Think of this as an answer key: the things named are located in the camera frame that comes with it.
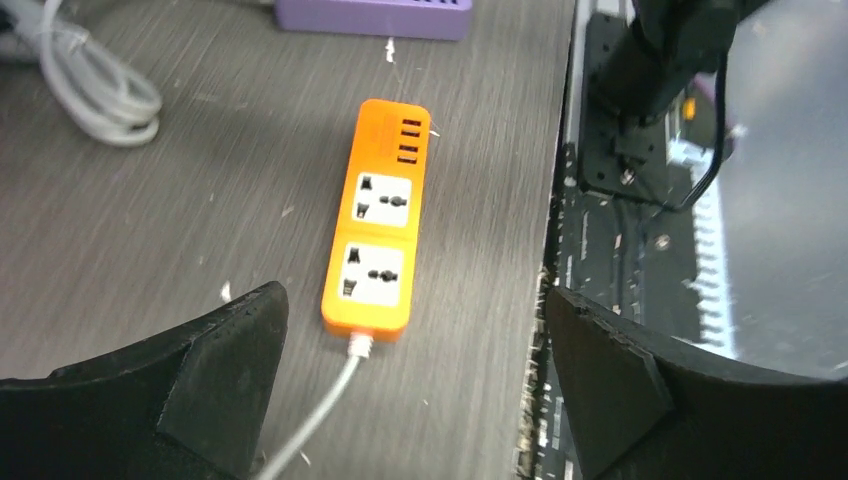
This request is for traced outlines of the orange power strip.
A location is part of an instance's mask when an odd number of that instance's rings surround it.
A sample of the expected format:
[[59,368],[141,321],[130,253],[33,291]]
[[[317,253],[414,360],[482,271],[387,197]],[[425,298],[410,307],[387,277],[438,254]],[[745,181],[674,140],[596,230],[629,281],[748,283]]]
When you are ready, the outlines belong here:
[[360,107],[321,300],[331,334],[394,342],[409,323],[430,126],[418,105]]

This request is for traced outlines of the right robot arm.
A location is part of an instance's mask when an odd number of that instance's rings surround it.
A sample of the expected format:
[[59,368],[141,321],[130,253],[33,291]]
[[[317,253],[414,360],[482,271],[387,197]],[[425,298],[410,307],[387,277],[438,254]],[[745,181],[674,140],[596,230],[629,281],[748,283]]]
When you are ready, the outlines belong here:
[[635,16],[591,76],[611,115],[653,123],[700,73],[727,63],[738,25],[767,0],[635,1]]

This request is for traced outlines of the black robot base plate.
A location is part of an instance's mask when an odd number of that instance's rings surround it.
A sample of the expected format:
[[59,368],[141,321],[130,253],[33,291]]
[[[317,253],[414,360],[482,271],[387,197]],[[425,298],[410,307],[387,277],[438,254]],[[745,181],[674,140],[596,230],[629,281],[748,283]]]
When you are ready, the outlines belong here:
[[[731,312],[719,182],[691,213],[649,223],[648,206],[582,193],[578,179],[579,113],[586,30],[592,14],[625,23],[636,1],[575,1],[565,103],[531,343],[519,479],[581,479],[544,317],[544,296],[573,288],[605,308],[663,334],[738,358]],[[711,78],[698,76],[666,121],[670,190],[683,194],[704,173],[715,126]]]

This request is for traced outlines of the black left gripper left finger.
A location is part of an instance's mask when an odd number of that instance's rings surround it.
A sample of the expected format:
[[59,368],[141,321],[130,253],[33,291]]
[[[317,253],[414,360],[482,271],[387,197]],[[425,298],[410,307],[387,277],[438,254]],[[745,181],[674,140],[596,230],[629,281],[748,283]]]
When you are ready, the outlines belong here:
[[184,324],[1,383],[5,479],[245,479],[287,331],[276,281]]

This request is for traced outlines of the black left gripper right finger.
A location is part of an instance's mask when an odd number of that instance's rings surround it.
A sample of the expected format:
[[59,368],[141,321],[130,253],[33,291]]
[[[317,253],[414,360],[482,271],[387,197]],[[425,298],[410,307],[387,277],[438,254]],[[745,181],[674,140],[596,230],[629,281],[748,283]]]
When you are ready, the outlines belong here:
[[843,479],[847,383],[732,360],[569,289],[547,296],[587,479]]

